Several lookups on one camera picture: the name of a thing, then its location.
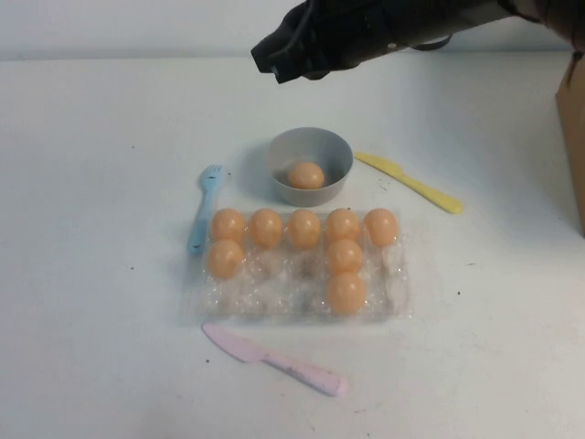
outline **egg carton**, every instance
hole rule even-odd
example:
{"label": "egg carton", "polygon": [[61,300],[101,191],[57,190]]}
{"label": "egg carton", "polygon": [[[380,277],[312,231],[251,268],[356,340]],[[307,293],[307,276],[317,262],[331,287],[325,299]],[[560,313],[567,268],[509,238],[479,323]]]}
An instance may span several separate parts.
{"label": "egg carton", "polygon": [[[326,298],[331,278],[324,234],[328,213],[315,212],[322,230],[319,242],[310,250],[299,250],[291,245],[286,230],[291,213],[280,213],[284,230],[276,248],[259,248],[246,229],[241,244],[244,261],[236,275],[228,280],[214,278],[207,268],[208,252],[213,244],[207,236],[205,254],[189,264],[192,274],[186,289],[189,316],[197,322],[234,319],[273,323],[376,322],[407,316],[410,285],[401,236],[399,234],[388,247],[373,245],[363,226],[367,212],[361,211],[355,211],[360,224],[357,243],[363,252],[363,265],[358,275],[366,284],[366,302],[353,316],[337,316],[332,312]],[[393,213],[399,220],[397,212]],[[248,224],[251,213],[243,216]]]}

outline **brown egg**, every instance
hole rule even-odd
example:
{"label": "brown egg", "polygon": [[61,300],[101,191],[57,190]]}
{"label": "brown egg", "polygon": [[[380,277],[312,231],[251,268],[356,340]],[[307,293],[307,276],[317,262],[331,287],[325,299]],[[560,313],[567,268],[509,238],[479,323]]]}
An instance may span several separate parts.
{"label": "brown egg", "polygon": [[300,162],[289,171],[289,185],[297,189],[318,189],[323,187],[323,169],[313,162]]}
{"label": "brown egg", "polygon": [[355,241],[335,241],[327,249],[329,270],[333,274],[352,272],[357,273],[362,268],[364,254]]}
{"label": "brown egg", "polygon": [[392,244],[399,236],[399,224],[396,217],[386,209],[374,209],[364,218],[364,227],[369,239],[378,247]]}
{"label": "brown egg", "polygon": [[337,274],[327,285],[327,302],[334,314],[351,316],[366,302],[366,284],[355,273]]}
{"label": "brown egg", "polygon": [[286,227],[291,244],[298,249],[312,249],[319,242],[321,221],[310,210],[296,210]]}
{"label": "brown egg", "polygon": [[232,240],[217,241],[211,246],[207,256],[207,267],[218,279],[230,279],[238,271],[244,260],[240,246]]}
{"label": "brown egg", "polygon": [[245,228],[246,221],[237,210],[218,210],[211,221],[211,238],[213,241],[232,240],[241,242]]}
{"label": "brown egg", "polygon": [[337,209],[329,214],[325,221],[325,235],[329,242],[339,240],[357,240],[359,236],[359,219],[348,209]]}
{"label": "brown egg", "polygon": [[282,219],[271,209],[257,210],[248,221],[250,235],[256,245],[272,249],[281,242]]}

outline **plastic fork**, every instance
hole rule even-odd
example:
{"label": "plastic fork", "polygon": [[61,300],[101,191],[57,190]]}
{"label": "plastic fork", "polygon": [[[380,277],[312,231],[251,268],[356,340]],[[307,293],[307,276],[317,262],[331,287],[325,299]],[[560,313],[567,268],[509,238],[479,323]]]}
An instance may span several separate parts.
{"label": "plastic fork", "polygon": [[193,255],[203,253],[207,229],[213,215],[213,208],[218,189],[223,181],[223,166],[211,165],[201,174],[203,200],[195,218],[195,224],[189,237],[188,250]]}

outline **yellow knife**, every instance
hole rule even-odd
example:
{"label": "yellow knife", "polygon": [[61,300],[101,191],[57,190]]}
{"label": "yellow knife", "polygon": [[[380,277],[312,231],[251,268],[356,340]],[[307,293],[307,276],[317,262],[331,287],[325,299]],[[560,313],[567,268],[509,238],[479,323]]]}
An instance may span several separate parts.
{"label": "yellow knife", "polygon": [[463,211],[463,204],[457,198],[443,194],[439,190],[428,187],[424,183],[407,176],[402,168],[394,162],[378,157],[377,155],[365,153],[354,153],[354,157],[360,162],[364,162],[365,164],[382,171],[384,174],[388,174],[392,178],[397,179],[404,186],[410,187],[412,190],[425,197],[428,201],[449,213],[461,213]]}

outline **gray bowl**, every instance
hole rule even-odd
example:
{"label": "gray bowl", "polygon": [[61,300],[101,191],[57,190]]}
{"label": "gray bowl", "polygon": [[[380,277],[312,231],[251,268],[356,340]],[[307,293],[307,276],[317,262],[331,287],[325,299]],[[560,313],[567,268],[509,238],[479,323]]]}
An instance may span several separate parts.
{"label": "gray bowl", "polygon": [[[314,190],[290,187],[287,174],[298,162],[318,164],[325,176],[323,187]],[[321,128],[296,128],[272,140],[266,163],[276,193],[293,206],[310,208],[335,198],[341,191],[354,164],[354,154],[335,133]]]}

